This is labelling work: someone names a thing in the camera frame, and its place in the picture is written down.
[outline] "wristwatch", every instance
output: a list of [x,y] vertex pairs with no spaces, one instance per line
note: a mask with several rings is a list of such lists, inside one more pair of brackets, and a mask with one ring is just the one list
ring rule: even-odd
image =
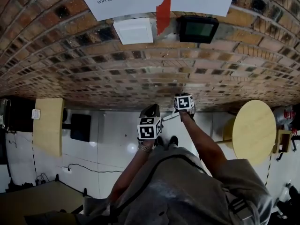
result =
[[151,153],[152,152],[152,148],[150,148],[148,146],[145,146],[145,145],[142,145],[142,144],[140,144],[138,146],[138,150],[145,151],[147,153]]

